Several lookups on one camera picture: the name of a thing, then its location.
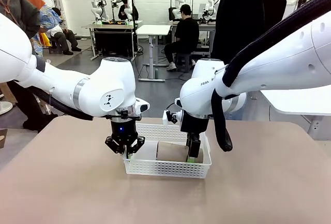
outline person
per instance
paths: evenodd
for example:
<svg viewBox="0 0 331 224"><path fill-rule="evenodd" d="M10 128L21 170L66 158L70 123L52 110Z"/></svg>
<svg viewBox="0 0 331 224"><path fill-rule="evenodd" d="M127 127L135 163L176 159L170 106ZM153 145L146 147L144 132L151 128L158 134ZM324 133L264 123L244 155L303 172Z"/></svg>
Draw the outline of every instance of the person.
<svg viewBox="0 0 331 224"><path fill-rule="evenodd" d="M19 26L29 39L40 29L39 12L28 0L0 0L0 13ZM23 128L41 131L49 121L41 111L35 96L15 81L7 82L12 95L11 101L27 116Z"/></svg>
<svg viewBox="0 0 331 224"><path fill-rule="evenodd" d="M263 0L220 0L212 58L228 64L264 32Z"/></svg>
<svg viewBox="0 0 331 224"><path fill-rule="evenodd" d="M30 42L40 58L43 58L42 43L40 41L40 35L54 28L61 21L60 17L49 7L43 0L28 0L32 5L34 5L40 12L40 24L41 28L39 33L36 33L34 37L30 39Z"/></svg>
<svg viewBox="0 0 331 224"><path fill-rule="evenodd" d="M197 48L199 41L199 25L191 17L191 7L187 4L182 5L180 14L182 20L177 25L175 33L176 42L168 44L164 48L164 54L169 62L167 71L175 71L177 69L174 63L173 53L191 53Z"/></svg>
<svg viewBox="0 0 331 224"><path fill-rule="evenodd" d="M129 8L128 0L122 0L122 2L123 2L123 5L119 8L118 18L122 21L125 21L126 19L128 19L127 15L124 13L124 9ZM138 10L136 9L136 7L134 7L134 20L137 21L138 18L139 18Z"/></svg>
<svg viewBox="0 0 331 224"><path fill-rule="evenodd" d="M263 0L266 31L283 19L286 0Z"/></svg>
<svg viewBox="0 0 331 224"><path fill-rule="evenodd" d="M52 8L58 16L61 16L61 11L58 8ZM73 55L73 52L69 51L69 46L67 40L71 43L71 50L74 52L81 52L82 49L78 48L78 42L74 36L72 30L62 29L60 25L57 25L55 28L48 30L47 36L49 38L54 38L60 44L62 52L64 55Z"/></svg>

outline white table leg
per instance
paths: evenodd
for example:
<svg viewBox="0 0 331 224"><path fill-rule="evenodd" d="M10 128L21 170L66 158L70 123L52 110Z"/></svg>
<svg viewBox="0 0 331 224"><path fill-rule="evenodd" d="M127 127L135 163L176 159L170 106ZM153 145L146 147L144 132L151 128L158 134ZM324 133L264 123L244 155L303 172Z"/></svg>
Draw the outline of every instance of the white table leg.
<svg viewBox="0 0 331 224"><path fill-rule="evenodd" d="M8 101L0 101L0 115L9 112L12 109L12 103Z"/></svg>
<svg viewBox="0 0 331 224"><path fill-rule="evenodd" d="M155 36L155 46L157 49L157 58L155 63L153 63L153 66L157 66L157 67L167 67L168 65L166 64L159 64L159 41L158 41L159 36Z"/></svg>
<svg viewBox="0 0 331 224"><path fill-rule="evenodd" d="M93 41L93 35L92 35L92 28L89 28L89 35L91 37L91 42L92 42L92 52L93 52L93 57L91 57L91 61L94 60L98 55L95 54L95 49L94 49L94 41Z"/></svg>
<svg viewBox="0 0 331 224"><path fill-rule="evenodd" d="M209 32L209 52L210 52L210 58L212 57L214 39L215 39L215 32Z"/></svg>
<svg viewBox="0 0 331 224"><path fill-rule="evenodd" d="M171 28L171 41L175 42L175 33L176 33L176 26L172 26Z"/></svg>
<svg viewBox="0 0 331 224"><path fill-rule="evenodd" d="M319 131L319 126L321 124L321 121L323 119L323 116L321 115L317 115L314 116L314 118L312 119L311 123L310 123L310 127L308 129L308 134L313 138L316 139L316 136L318 134Z"/></svg>
<svg viewBox="0 0 331 224"><path fill-rule="evenodd" d="M149 77L154 79L154 68L153 68L153 37L149 36Z"/></svg>
<svg viewBox="0 0 331 224"><path fill-rule="evenodd" d="M135 54L134 54L134 40L133 40L133 34L134 32L131 32L131 41L132 41L132 59L131 59L131 62L134 61L134 59L136 58Z"/></svg>
<svg viewBox="0 0 331 224"><path fill-rule="evenodd" d="M139 81L144 82L165 82L164 79L154 79L154 67L153 67L153 37L152 35L149 36L149 64L143 64L143 66L149 66L149 79L147 78L139 78Z"/></svg>

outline stool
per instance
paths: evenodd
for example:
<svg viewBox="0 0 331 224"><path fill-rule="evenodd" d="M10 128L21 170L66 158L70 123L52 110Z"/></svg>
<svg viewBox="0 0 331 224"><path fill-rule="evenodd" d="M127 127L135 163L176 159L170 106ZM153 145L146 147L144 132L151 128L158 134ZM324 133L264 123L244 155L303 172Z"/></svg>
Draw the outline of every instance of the stool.
<svg viewBox="0 0 331 224"><path fill-rule="evenodd" d="M192 66L192 54L191 53L177 53L175 64L178 71L188 73Z"/></svg>
<svg viewBox="0 0 331 224"><path fill-rule="evenodd" d="M51 47L48 47L48 51L50 54L57 53L57 54L62 54L62 48L60 46L60 43L57 42L55 38L50 38L50 42L52 44Z"/></svg>

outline black pants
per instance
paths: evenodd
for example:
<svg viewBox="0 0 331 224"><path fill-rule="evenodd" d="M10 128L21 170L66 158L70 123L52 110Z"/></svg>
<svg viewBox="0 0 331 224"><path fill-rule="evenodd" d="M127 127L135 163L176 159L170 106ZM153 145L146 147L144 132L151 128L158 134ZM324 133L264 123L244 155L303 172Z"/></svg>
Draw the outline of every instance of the black pants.
<svg viewBox="0 0 331 224"><path fill-rule="evenodd" d="M60 43L62 51L69 51L67 40L71 43L71 48L78 46L78 42L71 30L68 30L67 33L56 33L54 38Z"/></svg>
<svg viewBox="0 0 331 224"><path fill-rule="evenodd" d="M187 46L183 45L181 42L168 44L164 48L164 54L167 57L169 64L174 62L173 53L191 53L192 51L194 51L194 49L187 48Z"/></svg>
<svg viewBox="0 0 331 224"><path fill-rule="evenodd" d="M17 100L17 107L27 116L38 131L41 131L49 122L41 111L35 96L26 88L14 81L7 82L12 94Z"/></svg>

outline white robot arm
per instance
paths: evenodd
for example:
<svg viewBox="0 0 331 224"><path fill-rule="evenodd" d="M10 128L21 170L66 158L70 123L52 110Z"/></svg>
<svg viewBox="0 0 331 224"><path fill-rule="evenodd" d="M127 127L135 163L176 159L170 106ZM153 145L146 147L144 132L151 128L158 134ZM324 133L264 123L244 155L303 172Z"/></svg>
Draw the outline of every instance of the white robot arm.
<svg viewBox="0 0 331 224"><path fill-rule="evenodd" d="M127 154L132 154L140 148L144 138L136 132L136 120L149 109L149 103L135 97L134 73L128 60L104 58L91 75L60 70L32 55L28 37L2 14L0 33L0 83L16 80L22 87L39 88L43 94L49 93L47 102L62 104L64 109L60 110L69 110L70 115L83 112L86 119L110 119L113 134L106 144L116 153L124 153L126 148ZM11 42L8 34L15 34L17 43ZM136 140L138 146L132 146Z"/></svg>
<svg viewBox="0 0 331 224"><path fill-rule="evenodd" d="M96 24L102 24L102 16L107 16L104 9L105 2L106 0L93 0L91 11L95 16Z"/></svg>
<svg viewBox="0 0 331 224"><path fill-rule="evenodd" d="M185 4L184 0L175 0L175 7L176 9L172 10L172 13L175 16L175 19L181 19L182 16L180 15L180 7Z"/></svg>
<svg viewBox="0 0 331 224"><path fill-rule="evenodd" d="M330 0L311 0L239 52L229 65L198 61L175 101L182 111L165 111L163 120L180 121L188 144L194 144L213 116L220 147L231 151L223 112L241 108L246 92L330 85L330 54Z"/></svg>
<svg viewBox="0 0 331 224"><path fill-rule="evenodd" d="M203 16L210 16L212 18L216 18L217 11L215 9L215 4L218 3L219 0L208 0L206 4L206 8L203 10Z"/></svg>
<svg viewBox="0 0 331 224"><path fill-rule="evenodd" d="M124 13L126 14L128 21L132 21L132 13L133 13L133 6L132 6L132 0L127 0L128 1L128 7L124 9Z"/></svg>

